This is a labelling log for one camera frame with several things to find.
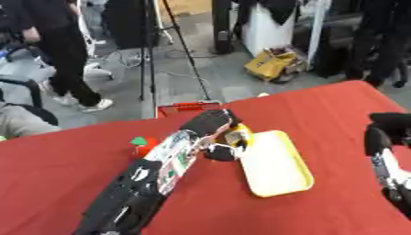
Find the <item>green object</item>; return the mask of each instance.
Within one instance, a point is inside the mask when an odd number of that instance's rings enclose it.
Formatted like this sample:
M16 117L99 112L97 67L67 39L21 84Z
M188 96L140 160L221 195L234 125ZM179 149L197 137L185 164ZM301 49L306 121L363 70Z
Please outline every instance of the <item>green object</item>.
M173 177L175 175L175 172L173 170L169 171L169 178Z
M147 141L146 139L142 137L136 137L134 140L131 141L131 144L143 146L143 145L147 145Z

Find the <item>table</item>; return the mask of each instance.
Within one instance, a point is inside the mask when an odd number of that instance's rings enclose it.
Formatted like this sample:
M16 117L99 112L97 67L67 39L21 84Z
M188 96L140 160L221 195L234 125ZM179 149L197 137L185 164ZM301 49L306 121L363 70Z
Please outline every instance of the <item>table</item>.
M287 132L316 178L306 192L258 198L238 162L200 159L144 235L411 234L379 193L362 136L368 114L404 111L363 82L233 102L255 132ZM123 121L0 143L0 234L70 234L129 163L136 136L164 138L192 114ZM409 150L395 149L411 167Z

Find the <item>black jacket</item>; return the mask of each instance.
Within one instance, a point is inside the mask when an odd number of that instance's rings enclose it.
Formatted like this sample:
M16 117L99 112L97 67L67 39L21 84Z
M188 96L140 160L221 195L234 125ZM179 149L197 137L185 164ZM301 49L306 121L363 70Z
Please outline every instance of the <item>black jacket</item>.
M17 30L36 27L47 32L64 28L76 17L69 8L75 0L0 0L0 5L11 18Z

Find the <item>yellow case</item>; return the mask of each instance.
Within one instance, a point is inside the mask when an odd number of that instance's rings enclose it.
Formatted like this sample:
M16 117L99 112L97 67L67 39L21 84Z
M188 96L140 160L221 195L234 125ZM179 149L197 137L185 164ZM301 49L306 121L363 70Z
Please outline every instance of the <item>yellow case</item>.
M284 68L295 59L296 55L292 52L274 55L270 50L265 50L244 67L249 73L255 74L265 81L270 81L280 77Z

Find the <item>black pants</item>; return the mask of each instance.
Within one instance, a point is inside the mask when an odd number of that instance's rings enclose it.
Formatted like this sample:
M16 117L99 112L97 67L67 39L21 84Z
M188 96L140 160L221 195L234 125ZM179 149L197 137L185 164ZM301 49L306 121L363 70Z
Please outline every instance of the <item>black pants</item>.
M71 93L83 106L95 106L101 96L84 82L83 70L87 62L87 50L77 24L41 32L39 48L49 57L56 69L50 78L54 92L64 96Z
M391 76L405 57L410 38L410 0L368 0L354 37L347 77L362 78L367 57L378 45L379 57L372 66L371 78L384 80Z

